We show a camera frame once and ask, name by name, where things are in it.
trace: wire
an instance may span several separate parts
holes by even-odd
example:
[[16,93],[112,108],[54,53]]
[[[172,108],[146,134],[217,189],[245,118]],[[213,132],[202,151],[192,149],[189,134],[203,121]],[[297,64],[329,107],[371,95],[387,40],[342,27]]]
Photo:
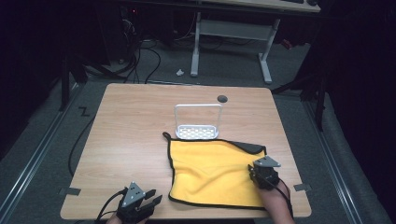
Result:
[[150,74],[148,74],[148,76],[146,77],[145,84],[148,84],[148,81],[149,81],[149,78],[151,77],[151,75],[152,75],[155,71],[157,71],[158,67],[160,67],[160,64],[161,64],[161,56],[160,56],[159,53],[157,53],[157,52],[156,52],[155,50],[153,50],[153,49],[146,49],[146,50],[149,50],[149,51],[155,53],[155,54],[158,56],[158,64],[157,64],[157,66],[156,66],[156,67],[154,68],[154,70],[153,70]]
[[96,115],[93,116],[93,118],[90,120],[90,122],[88,122],[88,124],[85,126],[85,128],[82,130],[82,132],[79,134],[79,136],[78,136],[78,138],[77,138],[75,144],[74,144],[73,147],[72,147],[72,150],[70,151],[70,154],[69,154],[69,161],[68,161],[67,165],[68,165],[68,168],[69,168],[69,173],[70,173],[70,175],[71,175],[72,177],[74,176],[74,172],[72,171],[72,165],[71,165],[71,163],[72,163],[73,152],[75,151],[76,146],[77,146],[77,143],[78,143],[79,140],[81,139],[82,135],[85,133],[85,131],[87,131],[88,127],[90,127],[90,125],[91,125],[91,123],[93,122],[93,120],[95,119],[95,117],[96,117]]
[[96,220],[95,220],[95,223],[96,223],[96,224],[99,224],[100,219],[102,218],[102,216],[104,216],[105,214],[107,214],[107,213],[104,213],[104,214],[103,214],[103,212],[105,211],[105,209],[106,209],[106,207],[108,206],[108,204],[109,204],[111,201],[113,201],[113,199],[115,199],[116,197],[118,197],[119,195],[121,195],[121,194],[122,194],[122,195],[125,195],[127,191],[128,191],[127,188],[125,188],[125,189],[123,189],[123,190],[120,190],[119,192],[115,193],[113,196],[111,196],[111,197],[107,200],[107,202],[103,205],[102,209],[101,209],[100,212],[99,212],[98,217],[97,217]]
[[[286,204],[288,205],[288,208],[289,208],[289,212],[290,212],[291,217],[294,218],[293,209],[292,209],[292,206],[291,206],[291,200],[290,200],[290,198],[289,198],[288,196],[286,196],[285,193],[283,193],[283,191],[280,190],[280,188],[278,188],[277,186],[275,186],[273,183],[271,183],[270,181],[268,181],[266,178],[264,178],[264,180],[265,180],[269,185],[271,185],[271,187],[273,187],[274,189],[276,189],[277,191],[279,191],[279,193],[280,193],[280,194],[282,195],[282,197],[285,199]],[[289,196],[290,196],[290,190],[289,190],[288,186],[285,184],[285,182],[284,182],[282,179],[279,178],[279,180],[282,181],[282,183],[285,185],[286,190],[288,191],[288,194],[289,194]]]
[[191,26],[190,26],[189,31],[185,35],[183,35],[181,38],[175,39],[175,41],[182,40],[182,39],[185,39],[185,38],[190,38],[191,36],[193,36],[191,34],[191,30],[192,30],[192,27],[195,24],[196,17],[197,17],[197,13],[194,13],[194,16],[192,17],[192,22],[191,22]]

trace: black cable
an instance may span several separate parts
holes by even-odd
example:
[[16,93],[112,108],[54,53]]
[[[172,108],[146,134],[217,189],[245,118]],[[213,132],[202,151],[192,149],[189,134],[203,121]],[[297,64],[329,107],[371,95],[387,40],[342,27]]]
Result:
[[[291,217],[294,219],[294,214],[293,214],[293,209],[292,209],[292,206],[291,206],[291,200],[290,200],[290,198],[288,198],[288,196],[286,196],[285,193],[283,193],[283,191],[280,190],[280,188],[278,188],[277,186],[275,186],[273,183],[271,183],[270,181],[268,181],[266,178],[264,178],[264,180],[265,180],[269,185],[271,185],[271,187],[273,187],[274,189],[276,189],[277,191],[279,191],[279,193],[280,193],[280,194],[282,195],[282,197],[285,199],[286,204],[288,205],[288,208],[289,208],[289,212],[290,212]],[[288,194],[289,194],[289,196],[290,196],[290,190],[289,190],[288,186],[285,184],[285,182],[284,182],[282,179],[279,178],[279,180],[282,181],[282,183],[285,185],[286,190],[288,191]]]
[[106,207],[108,206],[108,204],[109,204],[111,201],[113,201],[113,199],[115,199],[117,196],[119,196],[119,195],[125,195],[127,191],[128,191],[127,188],[125,188],[125,189],[123,189],[123,190],[120,190],[119,192],[115,193],[113,196],[111,196],[111,197],[107,200],[107,202],[103,205],[102,209],[101,209],[100,212],[99,212],[98,217],[97,217],[96,220],[95,220],[95,223],[96,223],[96,224],[99,224],[100,219],[102,218],[102,216],[104,216],[105,214],[107,214],[107,213],[104,213],[104,214],[103,214],[103,212],[105,211],[105,209],[106,209]]
[[81,139],[82,135],[85,133],[85,131],[87,131],[88,127],[91,125],[91,123],[93,122],[93,120],[95,119],[96,115],[93,116],[93,118],[90,120],[90,122],[88,122],[88,124],[85,126],[85,128],[82,130],[82,132],[79,134],[78,139],[76,140],[75,144],[72,147],[72,150],[69,153],[69,161],[67,163],[68,167],[69,167],[69,173],[70,175],[73,177],[74,176],[74,172],[72,171],[72,165],[71,165],[71,161],[72,161],[72,156],[73,156],[73,152],[76,149],[77,143],[78,141]]
[[157,71],[158,67],[159,67],[160,64],[161,64],[161,56],[160,56],[159,53],[157,53],[157,52],[156,52],[155,50],[153,50],[153,49],[146,49],[146,50],[149,50],[149,51],[151,51],[151,52],[157,54],[157,56],[158,56],[158,64],[157,64],[157,66],[156,66],[156,67],[154,68],[154,70],[153,70],[150,74],[148,74],[148,76],[146,77],[145,84],[148,84],[149,78],[151,77],[151,75],[152,75],[155,71]]

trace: yellow towel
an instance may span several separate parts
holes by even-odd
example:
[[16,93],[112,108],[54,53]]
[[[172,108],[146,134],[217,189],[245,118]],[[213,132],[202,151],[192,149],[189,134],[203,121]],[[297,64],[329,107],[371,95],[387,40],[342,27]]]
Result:
[[264,146],[223,139],[181,140],[163,133],[173,169],[169,199],[212,207],[263,209],[248,164],[264,157]]

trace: wooden table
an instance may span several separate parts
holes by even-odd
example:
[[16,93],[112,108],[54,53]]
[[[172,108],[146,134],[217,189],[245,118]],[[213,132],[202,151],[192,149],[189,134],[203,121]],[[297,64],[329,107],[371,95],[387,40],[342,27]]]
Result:
[[[163,195],[151,218],[267,217],[263,211],[195,207],[167,198],[172,170],[162,133],[176,137],[174,106],[218,104],[219,95],[228,98],[219,138],[267,146],[268,154],[282,164],[276,170],[290,186],[294,215],[308,217],[311,208],[305,192],[292,187],[302,180],[268,89],[110,84],[70,185],[81,192],[66,196],[62,218],[95,219],[107,199],[132,181]],[[119,201],[120,197],[113,200],[107,211],[116,210]]]

